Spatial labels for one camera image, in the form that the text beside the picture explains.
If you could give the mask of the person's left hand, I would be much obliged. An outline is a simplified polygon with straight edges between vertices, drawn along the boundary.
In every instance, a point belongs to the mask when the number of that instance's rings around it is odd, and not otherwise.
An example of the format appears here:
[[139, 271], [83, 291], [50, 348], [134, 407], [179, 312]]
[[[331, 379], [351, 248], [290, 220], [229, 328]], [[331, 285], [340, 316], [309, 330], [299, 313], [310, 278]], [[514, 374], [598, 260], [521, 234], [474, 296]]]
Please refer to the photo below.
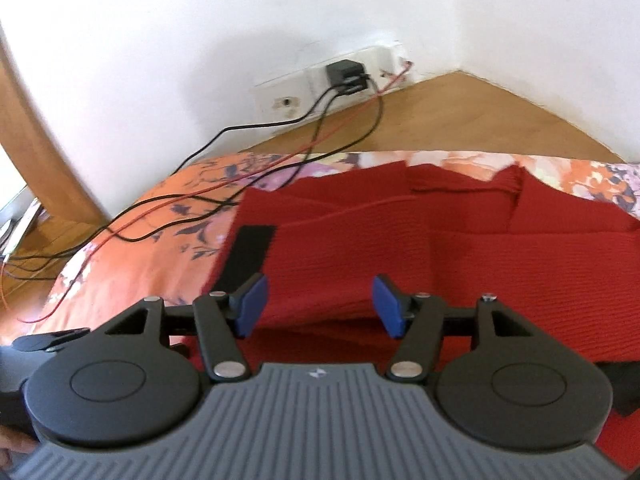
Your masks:
[[0, 427], [0, 467], [12, 465], [12, 453], [29, 454], [34, 452], [38, 442], [21, 431], [10, 427]]

